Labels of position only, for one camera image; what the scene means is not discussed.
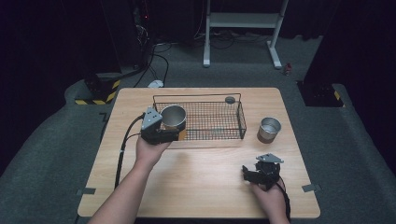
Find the metal cup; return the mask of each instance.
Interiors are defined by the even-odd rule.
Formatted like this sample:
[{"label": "metal cup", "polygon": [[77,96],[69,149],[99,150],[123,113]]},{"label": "metal cup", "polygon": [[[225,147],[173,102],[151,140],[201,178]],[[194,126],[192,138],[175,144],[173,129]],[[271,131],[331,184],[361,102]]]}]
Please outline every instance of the metal cup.
[{"label": "metal cup", "polygon": [[280,132],[281,127],[282,125],[279,120],[275,118],[262,119],[257,138],[265,144],[272,143],[276,135]]},{"label": "metal cup", "polygon": [[186,110],[180,105],[169,105],[161,111],[163,127],[167,130],[179,129],[178,140],[183,140],[187,135]]}]

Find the human arm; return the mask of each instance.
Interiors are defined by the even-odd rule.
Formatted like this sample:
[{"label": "human arm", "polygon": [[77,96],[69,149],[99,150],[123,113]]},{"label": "human arm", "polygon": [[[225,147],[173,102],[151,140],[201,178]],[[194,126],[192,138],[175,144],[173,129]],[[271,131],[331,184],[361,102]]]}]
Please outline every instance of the human arm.
[{"label": "human arm", "polygon": [[289,224],[286,217],[285,198],[279,188],[285,188],[282,179],[279,179],[277,185],[273,185],[267,191],[264,191],[259,185],[254,183],[250,183],[250,186],[271,224]]},{"label": "human arm", "polygon": [[139,136],[136,141],[134,167],[96,211],[89,223],[134,223],[149,174],[169,145],[170,143],[150,145]]}]

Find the gray floor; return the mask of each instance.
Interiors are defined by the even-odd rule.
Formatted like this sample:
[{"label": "gray floor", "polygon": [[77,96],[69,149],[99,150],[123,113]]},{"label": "gray floor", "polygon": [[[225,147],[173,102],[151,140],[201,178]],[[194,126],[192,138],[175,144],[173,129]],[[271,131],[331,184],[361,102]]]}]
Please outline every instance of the gray floor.
[{"label": "gray floor", "polygon": [[[227,49],[212,48],[210,68],[202,67],[203,48],[173,45],[158,54],[169,62],[165,87],[276,87],[288,110],[321,215],[293,223],[396,223],[396,180],[377,152],[350,102],[344,86],[334,84],[346,107],[306,107],[296,80],[304,75],[320,39],[283,39],[276,43],[282,63],[292,73],[275,70],[264,41],[235,42]],[[213,41],[223,47],[227,42]],[[159,46],[157,51],[169,46]],[[165,62],[152,63],[163,78]],[[131,88],[139,76],[123,79]],[[153,80],[147,73],[138,87]],[[67,104],[44,121],[29,137],[0,179],[0,223],[74,223],[110,105],[75,105],[82,81],[64,94]],[[86,223],[80,217],[78,223]],[[139,223],[165,220],[138,220]],[[242,223],[243,220],[167,220],[171,223]],[[258,223],[258,220],[244,220]]]}]

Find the metal wire basket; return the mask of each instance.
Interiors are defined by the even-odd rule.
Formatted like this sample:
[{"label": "metal wire basket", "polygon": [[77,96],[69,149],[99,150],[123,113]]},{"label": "metal wire basket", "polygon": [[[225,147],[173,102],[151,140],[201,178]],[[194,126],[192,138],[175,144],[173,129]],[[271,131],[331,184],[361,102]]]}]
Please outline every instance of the metal wire basket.
[{"label": "metal wire basket", "polygon": [[154,95],[153,101],[160,113],[169,105],[186,110],[186,141],[243,139],[247,131],[240,93]]}]

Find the white metal stand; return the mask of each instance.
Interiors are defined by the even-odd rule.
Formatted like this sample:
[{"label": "white metal stand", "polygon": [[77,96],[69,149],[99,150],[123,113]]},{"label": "white metal stand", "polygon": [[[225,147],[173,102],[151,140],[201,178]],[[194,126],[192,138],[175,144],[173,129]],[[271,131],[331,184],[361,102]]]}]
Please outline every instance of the white metal stand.
[{"label": "white metal stand", "polygon": [[283,0],[279,13],[218,13],[210,12],[210,0],[207,0],[206,29],[204,47],[204,67],[210,66],[210,28],[211,27],[245,27],[245,28],[272,28],[274,34],[272,40],[267,41],[274,67],[282,68],[277,56],[275,44],[279,30],[285,17],[286,7],[289,0]]}]

